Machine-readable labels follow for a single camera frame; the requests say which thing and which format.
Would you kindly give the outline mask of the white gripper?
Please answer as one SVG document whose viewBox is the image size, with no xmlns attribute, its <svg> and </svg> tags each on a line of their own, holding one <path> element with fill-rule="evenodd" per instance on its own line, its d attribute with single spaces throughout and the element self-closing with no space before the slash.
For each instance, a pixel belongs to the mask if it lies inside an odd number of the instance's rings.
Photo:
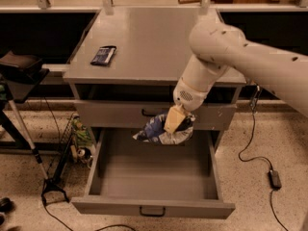
<svg viewBox="0 0 308 231">
<path fill-rule="evenodd" d="M 180 79 L 173 91 L 173 100 L 176 105 L 172 106 L 167 113 L 165 131 L 170 134 L 175 133 L 190 115 L 189 112 L 198 109 L 203 104 L 208 92 L 209 86 L 206 83 L 191 87 Z"/>
</svg>

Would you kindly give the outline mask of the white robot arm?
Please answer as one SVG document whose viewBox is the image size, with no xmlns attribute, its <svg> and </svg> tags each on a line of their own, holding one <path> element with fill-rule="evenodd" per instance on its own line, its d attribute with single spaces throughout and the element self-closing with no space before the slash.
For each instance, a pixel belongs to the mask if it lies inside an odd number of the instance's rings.
<svg viewBox="0 0 308 231">
<path fill-rule="evenodd" d="M 240 29 L 211 20 L 192 28 L 189 43 L 192 57 L 173 92 L 175 105 L 165 123 L 170 134 L 202 105 L 230 67 L 308 116 L 307 56 L 249 41 Z"/>
</svg>

